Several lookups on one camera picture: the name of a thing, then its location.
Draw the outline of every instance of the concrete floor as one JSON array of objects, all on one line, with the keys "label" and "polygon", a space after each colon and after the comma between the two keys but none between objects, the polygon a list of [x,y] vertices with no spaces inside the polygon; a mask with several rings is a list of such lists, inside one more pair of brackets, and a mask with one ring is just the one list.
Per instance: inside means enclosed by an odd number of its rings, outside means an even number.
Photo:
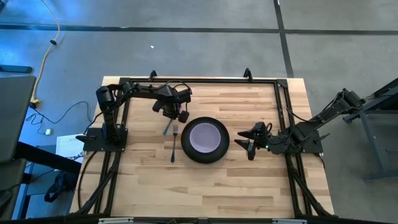
[{"label": "concrete floor", "polygon": [[[277,28],[272,0],[48,0],[62,24],[80,26]],[[397,30],[395,0],[280,0],[287,29]],[[53,24],[39,0],[9,0],[0,24]],[[0,30],[0,63],[29,65],[37,75],[54,31]],[[77,101],[91,114],[104,75],[286,77],[279,34],[76,32],[61,33],[39,85],[41,111],[57,119]],[[360,96],[397,78],[398,39],[385,35],[287,35],[294,77],[304,78],[313,113],[346,87]],[[24,125],[21,141],[56,143],[84,131],[79,105],[53,128],[53,136]],[[364,182],[376,161],[362,125],[340,119],[321,129],[326,176],[335,213],[345,218],[398,222],[398,179]]]}]

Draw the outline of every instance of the fork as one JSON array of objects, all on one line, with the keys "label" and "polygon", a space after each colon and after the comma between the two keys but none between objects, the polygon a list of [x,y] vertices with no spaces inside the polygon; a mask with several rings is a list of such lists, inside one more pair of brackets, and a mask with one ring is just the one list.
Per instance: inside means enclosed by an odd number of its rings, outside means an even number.
[{"label": "fork", "polygon": [[170,159],[170,162],[174,162],[174,149],[175,149],[175,138],[177,137],[178,134],[178,125],[174,124],[173,125],[173,136],[174,136],[174,143],[173,143],[173,152],[172,152],[172,157]]}]

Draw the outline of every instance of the wooden tabletop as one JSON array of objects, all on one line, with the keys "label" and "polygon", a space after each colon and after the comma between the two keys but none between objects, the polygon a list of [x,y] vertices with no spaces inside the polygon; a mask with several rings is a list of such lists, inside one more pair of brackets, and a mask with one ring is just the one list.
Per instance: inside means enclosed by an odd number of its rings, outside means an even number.
[{"label": "wooden tabletop", "polygon": [[[119,78],[104,77],[103,85],[119,83]],[[304,80],[288,78],[287,81],[293,111],[300,117],[311,118]],[[246,151],[233,141],[242,139],[237,135],[238,131],[248,130],[258,121],[272,122],[272,132],[277,133],[280,126],[273,86],[229,83],[189,85],[193,95],[192,102],[188,104],[190,117],[187,123],[201,116],[221,121],[231,140],[227,154],[213,164],[191,161],[182,151],[180,143],[185,124],[174,121],[178,124],[178,136],[175,163],[170,163],[172,130],[169,129],[166,136],[162,135],[169,119],[152,111],[154,100],[132,98],[127,119],[129,136],[121,157],[111,215],[292,218],[294,213],[284,157],[259,150],[254,161],[249,161]],[[285,108],[282,91],[281,97]],[[102,122],[101,116],[93,127],[100,127]],[[88,164],[81,185],[82,202],[87,201],[98,185],[103,157],[104,153],[99,152]],[[311,154],[303,154],[302,157],[309,189],[324,208],[333,213],[320,158]],[[298,195],[302,205],[300,208],[304,211],[299,190]],[[103,197],[102,209],[106,196],[107,193]],[[76,211],[77,207],[75,193],[71,212]]]}]

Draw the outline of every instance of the wire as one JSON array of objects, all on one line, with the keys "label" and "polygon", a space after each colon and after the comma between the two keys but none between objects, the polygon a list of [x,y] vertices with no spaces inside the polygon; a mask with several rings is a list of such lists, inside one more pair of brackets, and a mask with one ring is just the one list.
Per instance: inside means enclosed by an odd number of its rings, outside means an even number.
[{"label": "wire", "polygon": [[[67,113],[76,105],[79,105],[80,103],[85,103],[87,106],[87,119],[92,122],[92,120],[90,119],[90,105],[87,103],[87,101],[80,101],[78,103],[75,103],[74,105],[72,105],[71,107],[69,107],[69,109],[66,110],[66,112],[62,115],[62,117],[60,119],[58,119],[57,121],[52,121],[51,119],[49,119],[48,117],[46,117],[44,114],[38,112],[36,109],[33,109],[34,111],[36,111],[36,113],[31,114],[30,116],[28,116],[25,121],[31,121],[30,124],[31,125],[36,125],[36,124],[40,124],[40,127],[37,130],[37,133],[39,134],[45,134],[45,133],[40,133],[39,131],[43,128],[44,124],[43,124],[43,120],[46,119],[47,121],[49,121],[52,124],[57,124],[59,123],[66,115]],[[36,117],[37,116],[41,116],[42,118],[40,119],[40,121],[35,122]]]},{"label": "wire", "polygon": [[55,19],[55,22],[57,23],[57,27],[58,27],[58,31],[57,31],[57,35],[55,36],[54,39],[50,40],[51,44],[48,47],[47,51],[44,54],[43,57],[43,61],[42,61],[42,65],[40,66],[40,72],[39,72],[39,76],[36,79],[35,85],[33,87],[33,94],[32,94],[32,98],[30,99],[31,103],[39,103],[40,101],[36,98],[36,92],[37,92],[37,86],[39,85],[40,79],[42,78],[42,74],[43,74],[43,69],[44,69],[44,65],[45,65],[45,60],[47,59],[47,56],[49,56],[49,52],[52,48],[53,45],[57,44],[57,39],[58,36],[60,35],[60,23],[57,19],[57,17],[55,16],[54,12],[51,10],[51,8],[49,7],[49,5],[47,5],[47,3],[45,3],[44,0],[42,0],[42,3],[45,4],[45,6],[47,7],[47,9],[49,9],[49,11],[51,12],[52,16]]},{"label": "wire", "polygon": [[87,134],[88,128],[90,128],[90,126],[93,125],[94,122],[97,120],[97,118],[98,118],[101,114],[103,114],[103,113],[104,113],[104,111],[100,112],[99,114],[97,114],[97,115],[95,116],[94,120],[87,126],[87,128],[86,128],[86,130],[85,130],[85,132],[84,132],[83,134]]},{"label": "wire", "polygon": [[272,123],[268,123],[267,125],[266,125],[266,129],[267,129],[267,133],[271,133],[271,130],[272,130]]},{"label": "wire", "polygon": [[94,152],[89,156],[89,158],[87,159],[87,162],[86,162],[85,166],[83,167],[83,170],[81,171],[81,175],[80,175],[80,179],[79,179],[79,184],[78,184],[78,187],[77,187],[77,204],[78,204],[78,206],[79,206],[79,209],[81,209],[81,197],[80,197],[81,180],[83,179],[83,175],[84,175],[85,172],[86,172],[88,163],[91,161],[91,159],[94,157],[94,155],[95,155],[96,153],[97,153],[97,151],[94,151]]},{"label": "wire", "polygon": [[191,88],[190,88],[185,82],[180,81],[180,80],[170,80],[170,81],[164,83],[163,85],[158,86],[157,88],[153,88],[153,90],[159,90],[159,89],[161,89],[161,88],[164,88],[167,84],[169,84],[169,83],[175,83],[175,82],[181,83],[181,84],[179,84],[179,85],[185,85],[189,90],[191,90]]},{"label": "wire", "polygon": [[[47,172],[45,172],[45,173],[43,173],[43,174],[40,174],[40,175],[37,176],[36,178],[32,179],[28,184],[31,184],[31,183],[35,182],[37,179],[39,179],[39,178],[42,177],[43,175],[48,174],[48,173],[53,172],[53,171],[54,171],[54,169],[52,169],[52,170],[50,170],[50,171],[47,171]],[[14,187],[16,187],[16,186],[19,186],[19,185],[21,185],[21,184],[24,184],[24,183],[19,183],[19,184],[13,185],[13,186],[9,187],[7,190],[11,190],[12,188],[14,188]]]},{"label": "wire", "polygon": [[290,108],[286,108],[286,111],[287,111],[288,113],[290,113],[291,115],[295,116],[296,118],[298,118],[299,120],[302,120],[302,121],[304,121],[304,122],[312,123],[312,122],[318,122],[318,121],[319,121],[319,119],[315,119],[315,120],[312,120],[312,121],[303,119],[303,118],[297,116],[295,113],[293,113],[293,111],[292,111]]},{"label": "wire", "polygon": [[79,158],[82,158],[82,157],[84,157],[84,156],[82,156],[82,155],[78,155],[78,156],[69,156],[69,157],[66,157],[66,158],[68,158],[68,159],[71,159],[71,160],[75,161],[75,160],[77,160],[77,159],[79,159]]}]

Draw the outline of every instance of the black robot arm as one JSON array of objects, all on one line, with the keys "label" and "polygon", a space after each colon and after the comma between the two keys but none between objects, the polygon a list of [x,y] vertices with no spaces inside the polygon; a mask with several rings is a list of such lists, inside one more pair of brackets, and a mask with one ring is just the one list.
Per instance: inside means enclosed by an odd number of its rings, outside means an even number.
[{"label": "black robot arm", "polygon": [[[185,85],[187,89],[177,91],[174,87],[169,86],[168,83],[161,86],[145,86],[136,82],[126,82],[121,85],[101,86],[96,91],[96,96],[99,108],[104,116],[102,130],[105,139],[111,142],[119,141],[119,131],[116,127],[114,110],[129,98],[155,99],[156,102],[152,107],[153,111],[159,112],[160,109],[163,109],[163,116],[170,119],[178,118],[179,122],[185,123],[189,112],[180,112],[180,105],[191,102],[191,88],[182,83],[179,85]],[[121,92],[120,96],[114,94],[116,90]]]},{"label": "black robot arm", "polygon": [[260,148],[266,148],[273,154],[296,154],[302,152],[304,147],[319,148],[319,142],[326,136],[320,137],[317,129],[341,114],[354,113],[361,109],[364,103],[365,101],[355,92],[343,89],[319,114],[309,120],[298,117],[287,108],[288,113],[301,119],[302,122],[280,130],[278,136],[272,135],[271,123],[266,126],[264,122],[257,122],[249,131],[238,133],[238,135],[248,138],[247,140],[235,139],[235,142],[248,152],[249,160],[254,159],[256,149]]}]

